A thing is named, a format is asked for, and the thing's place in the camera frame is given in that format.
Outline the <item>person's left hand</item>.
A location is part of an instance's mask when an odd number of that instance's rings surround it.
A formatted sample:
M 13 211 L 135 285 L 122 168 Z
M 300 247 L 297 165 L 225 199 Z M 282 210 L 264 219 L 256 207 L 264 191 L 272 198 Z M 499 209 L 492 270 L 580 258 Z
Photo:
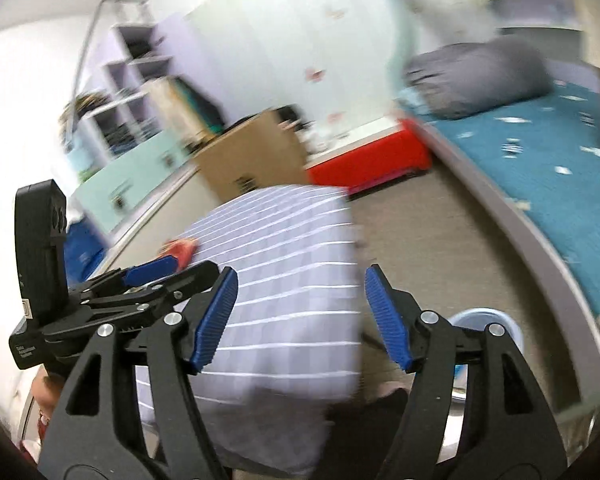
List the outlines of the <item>person's left hand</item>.
M 32 398 L 40 409 L 41 422 L 47 426 L 58 404 L 65 379 L 55 373 L 49 373 L 44 366 L 36 372 L 31 386 Z

